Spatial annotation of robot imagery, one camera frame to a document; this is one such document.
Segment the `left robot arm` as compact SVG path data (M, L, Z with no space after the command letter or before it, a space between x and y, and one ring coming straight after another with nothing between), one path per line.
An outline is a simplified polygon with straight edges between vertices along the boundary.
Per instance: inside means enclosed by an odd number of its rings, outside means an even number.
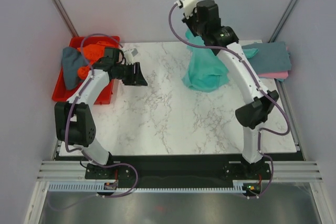
M80 151L95 166L103 178L115 173L112 154L96 138L96 125L91 108L102 90L116 79L125 86L147 86L139 62L137 49L122 51L107 47L103 57L90 65L79 89L65 102L55 104L57 139L63 141L67 152Z

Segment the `teal t shirt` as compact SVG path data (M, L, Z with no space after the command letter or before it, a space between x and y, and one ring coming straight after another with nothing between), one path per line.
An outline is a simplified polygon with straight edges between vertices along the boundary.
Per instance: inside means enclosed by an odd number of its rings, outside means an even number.
M209 93L229 83L228 68L211 49L195 48L189 45L187 49L192 55L186 74L182 78L186 87Z

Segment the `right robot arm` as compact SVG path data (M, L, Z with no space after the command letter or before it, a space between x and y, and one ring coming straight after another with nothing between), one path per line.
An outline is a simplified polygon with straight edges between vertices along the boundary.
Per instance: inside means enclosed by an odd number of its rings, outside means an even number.
M229 26L224 26L214 0L179 0L185 23L194 36L200 36L207 48L223 62L236 82L244 105L235 116L243 127L242 159L235 172L251 179L267 170L261 153L260 130L278 100L277 91L270 91L248 62L239 38Z

